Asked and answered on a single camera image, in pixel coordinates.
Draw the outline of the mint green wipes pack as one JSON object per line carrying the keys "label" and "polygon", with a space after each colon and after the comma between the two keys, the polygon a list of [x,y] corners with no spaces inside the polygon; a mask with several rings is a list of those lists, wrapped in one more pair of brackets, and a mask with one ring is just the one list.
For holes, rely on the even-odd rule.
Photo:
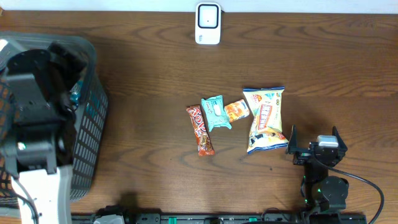
{"label": "mint green wipes pack", "polygon": [[226,127],[232,129],[229,117],[224,110],[223,96],[213,96],[208,99],[201,99],[201,105],[205,111],[209,132],[214,128]]}

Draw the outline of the teal mouthwash bottle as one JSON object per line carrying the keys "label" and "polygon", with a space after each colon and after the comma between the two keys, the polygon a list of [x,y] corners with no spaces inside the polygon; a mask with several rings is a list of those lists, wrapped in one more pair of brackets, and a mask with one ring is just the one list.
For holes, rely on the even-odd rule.
{"label": "teal mouthwash bottle", "polygon": [[72,102],[72,106],[74,108],[78,108],[79,107],[79,100],[81,97],[81,88],[83,86],[83,80],[78,80],[74,86],[72,87],[72,89],[70,90],[70,100]]}

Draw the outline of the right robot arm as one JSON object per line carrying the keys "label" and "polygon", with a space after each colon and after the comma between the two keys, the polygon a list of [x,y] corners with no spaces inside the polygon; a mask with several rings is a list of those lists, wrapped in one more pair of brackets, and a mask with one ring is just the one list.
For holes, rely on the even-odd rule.
{"label": "right robot arm", "polygon": [[319,135],[307,148],[298,146],[297,128],[292,127],[285,153],[293,155],[293,164],[304,166],[302,195],[317,213],[338,213],[346,208],[348,181],[328,172],[344,158],[347,150],[336,127],[330,135]]}

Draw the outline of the yellow snack bag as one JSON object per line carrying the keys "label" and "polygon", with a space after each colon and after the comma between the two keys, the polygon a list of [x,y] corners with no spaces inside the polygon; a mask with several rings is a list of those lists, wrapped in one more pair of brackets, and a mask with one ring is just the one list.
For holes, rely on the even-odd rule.
{"label": "yellow snack bag", "polygon": [[287,147],[282,131],[282,93],[284,86],[245,88],[243,94],[253,115],[247,153]]}

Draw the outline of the small orange tissue pack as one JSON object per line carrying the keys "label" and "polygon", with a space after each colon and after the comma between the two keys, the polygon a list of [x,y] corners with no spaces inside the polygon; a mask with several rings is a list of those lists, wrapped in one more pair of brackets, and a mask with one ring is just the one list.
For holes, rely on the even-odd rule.
{"label": "small orange tissue pack", "polygon": [[230,123],[246,118],[250,114],[250,110],[243,99],[226,105],[224,110],[228,115]]}

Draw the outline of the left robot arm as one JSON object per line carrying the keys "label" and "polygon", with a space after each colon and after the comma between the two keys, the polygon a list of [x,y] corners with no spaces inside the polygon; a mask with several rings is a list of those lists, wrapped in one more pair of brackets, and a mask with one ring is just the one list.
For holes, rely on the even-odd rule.
{"label": "left robot arm", "polygon": [[12,56],[4,79],[20,112],[2,145],[23,223],[71,223],[76,113],[70,90],[86,63],[63,45]]}

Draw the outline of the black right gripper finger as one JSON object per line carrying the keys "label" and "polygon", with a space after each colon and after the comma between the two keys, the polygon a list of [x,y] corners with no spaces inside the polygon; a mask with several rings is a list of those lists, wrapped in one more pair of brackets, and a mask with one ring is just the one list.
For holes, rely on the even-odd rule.
{"label": "black right gripper finger", "polygon": [[295,154],[298,150],[298,143],[297,143],[297,128],[296,125],[292,126],[292,131],[289,139],[289,143],[285,150],[286,154]]}
{"label": "black right gripper finger", "polygon": [[332,135],[336,138],[336,141],[337,141],[337,144],[338,144],[338,146],[336,148],[340,152],[346,152],[348,150],[348,147],[346,146],[346,144],[342,140],[342,138],[341,138],[336,126],[333,126],[333,128],[332,128]]}

